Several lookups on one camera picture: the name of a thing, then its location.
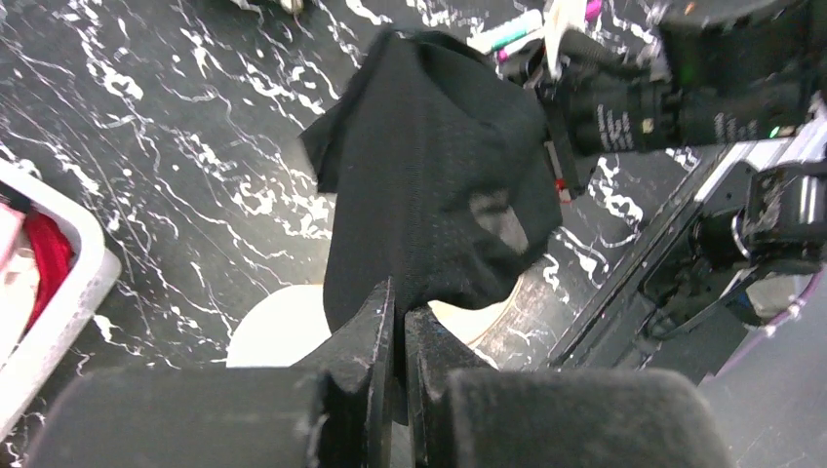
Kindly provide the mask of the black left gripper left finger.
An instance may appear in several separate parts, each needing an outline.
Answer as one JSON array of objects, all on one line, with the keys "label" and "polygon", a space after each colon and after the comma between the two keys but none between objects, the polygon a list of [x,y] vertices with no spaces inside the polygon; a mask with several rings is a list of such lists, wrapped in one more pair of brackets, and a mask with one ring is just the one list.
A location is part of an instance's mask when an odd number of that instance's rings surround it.
[{"label": "black left gripper left finger", "polygon": [[288,368],[98,370],[58,397],[29,467],[386,467],[394,293]]}]

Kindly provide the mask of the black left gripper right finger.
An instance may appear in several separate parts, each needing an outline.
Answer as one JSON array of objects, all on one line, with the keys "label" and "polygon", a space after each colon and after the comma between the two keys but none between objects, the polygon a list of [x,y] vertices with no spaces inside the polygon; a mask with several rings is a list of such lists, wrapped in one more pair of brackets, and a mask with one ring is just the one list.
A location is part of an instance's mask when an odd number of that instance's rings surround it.
[{"label": "black left gripper right finger", "polygon": [[729,467],[708,405],[669,370],[501,371],[427,308],[404,322],[418,467]]}]

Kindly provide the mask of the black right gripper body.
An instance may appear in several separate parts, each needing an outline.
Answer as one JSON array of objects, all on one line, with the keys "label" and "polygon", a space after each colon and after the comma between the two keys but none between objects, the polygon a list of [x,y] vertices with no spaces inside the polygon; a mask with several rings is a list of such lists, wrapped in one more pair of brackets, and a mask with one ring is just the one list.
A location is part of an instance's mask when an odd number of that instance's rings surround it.
[{"label": "black right gripper body", "polygon": [[666,1],[654,25],[636,55],[569,30],[559,80],[545,64],[536,93],[559,190],[582,193],[602,154],[794,136],[826,99],[822,1]]}]

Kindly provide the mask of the white mesh laundry bag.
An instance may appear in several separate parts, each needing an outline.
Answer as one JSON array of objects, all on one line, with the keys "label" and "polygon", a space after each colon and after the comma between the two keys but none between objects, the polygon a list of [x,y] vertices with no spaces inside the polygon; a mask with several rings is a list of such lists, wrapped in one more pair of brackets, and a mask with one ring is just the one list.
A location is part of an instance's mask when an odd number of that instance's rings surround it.
[{"label": "white mesh laundry bag", "polygon": [[[482,309],[463,309],[438,300],[428,307],[438,323],[493,369],[479,343],[505,315],[524,282],[519,277],[506,299]],[[294,285],[269,295],[241,320],[230,336],[224,364],[232,368],[284,368],[318,348],[333,333],[323,307],[323,286]]]}]

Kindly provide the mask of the black bra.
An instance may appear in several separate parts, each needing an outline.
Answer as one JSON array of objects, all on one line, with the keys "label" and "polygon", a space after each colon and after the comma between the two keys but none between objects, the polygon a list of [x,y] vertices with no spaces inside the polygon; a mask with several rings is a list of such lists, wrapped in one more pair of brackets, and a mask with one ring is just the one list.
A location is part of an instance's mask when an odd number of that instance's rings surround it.
[{"label": "black bra", "polygon": [[562,222],[537,100],[435,30],[381,29],[338,102],[301,134],[335,195],[323,304],[342,328],[390,281],[395,312],[505,300]]}]

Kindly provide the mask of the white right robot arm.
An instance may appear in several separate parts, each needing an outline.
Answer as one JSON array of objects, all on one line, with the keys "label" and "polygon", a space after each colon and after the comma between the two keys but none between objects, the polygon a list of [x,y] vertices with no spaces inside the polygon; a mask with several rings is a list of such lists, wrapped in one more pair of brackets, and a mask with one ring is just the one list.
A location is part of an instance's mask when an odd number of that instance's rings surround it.
[{"label": "white right robot arm", "polygon": [[[586,190],[589,157],[794,137],[826,100],[822,1],[668,1],[658,44],[635,57],[589,37],[586,10],[583,1],[546,4],[536,72],[566,199]],[[748,288],[773,274],[812,274],[825,259],[825,161],[759,171],[742,207],[692,225],[646,334],[666,340],[723,311],[761,327],[766,319],[743,301]]]}]

